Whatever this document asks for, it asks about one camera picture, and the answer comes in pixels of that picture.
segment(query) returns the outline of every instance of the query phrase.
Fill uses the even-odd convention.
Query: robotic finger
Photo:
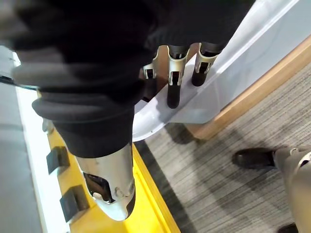
[[[215,45],[207,42],[200,43],[191,80],[194,86],[203,85],[207,73],[223,48],[224,46],[221,45]]]
[[[144,77],[146,79],[146,97],[147,99],[152,99],[156,95],[157,91],[157,79],[156,79],[156,70],[157,70],[157,57],[158,50],[155,53],[150,64],[147,64],[143,67]]]
[[[127,219],[135,205],[132,146],[98,158],[76,157],[89,194],[116,221]]]
[[[179,105],[180,86],[184,76],[189,46],[168,45],[169,55],[169,87],[167,105],[174,109]]]

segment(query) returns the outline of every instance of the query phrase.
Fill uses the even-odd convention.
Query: white wall
[[[17,94],[0,84],[0,232],[42,232]]]

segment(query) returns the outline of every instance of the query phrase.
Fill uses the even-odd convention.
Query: white curved panel
[[[311,1],[258,0],[201,87],[191,84],[195,58],[186,65],[180,104],[166,105],[165,86],[135,114],[133,141],[168,122],[205,123],[311,34]]]

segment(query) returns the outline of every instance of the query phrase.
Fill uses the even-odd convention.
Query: gray trouser leg
[[[311,233],[311,147],[284,148],[274,161],[283,175],[289,205],[299,232]]]

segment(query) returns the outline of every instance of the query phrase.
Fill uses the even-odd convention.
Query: black shoe
[[[296,227],[296,224],[292,223],[287,226],[281,227],[277,233],[298,233],[298,229]]]
[[[250,169],[275,168],[273,161],[274,150],[268,148],[249,148],[236,152],[232,163]]]

